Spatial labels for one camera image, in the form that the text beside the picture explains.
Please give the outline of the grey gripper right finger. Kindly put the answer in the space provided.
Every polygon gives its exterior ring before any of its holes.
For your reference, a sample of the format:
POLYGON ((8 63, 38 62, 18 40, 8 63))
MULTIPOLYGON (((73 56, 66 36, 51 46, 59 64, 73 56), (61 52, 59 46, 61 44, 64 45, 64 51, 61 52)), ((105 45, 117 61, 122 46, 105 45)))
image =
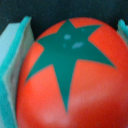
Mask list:
POLYGON ((128 25, 123 20, 118 21, 118 32, 128 38, 128 25))

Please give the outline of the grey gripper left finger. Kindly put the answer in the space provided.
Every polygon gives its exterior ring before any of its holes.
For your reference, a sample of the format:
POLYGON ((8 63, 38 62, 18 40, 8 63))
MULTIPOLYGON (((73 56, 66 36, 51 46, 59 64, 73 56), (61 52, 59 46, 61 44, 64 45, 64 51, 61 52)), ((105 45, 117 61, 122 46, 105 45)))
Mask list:
POLYGON ((0 128, 18 128, 16 94, 23 60, 34 42, 31 18, 9 23, 0 35, 0 128))

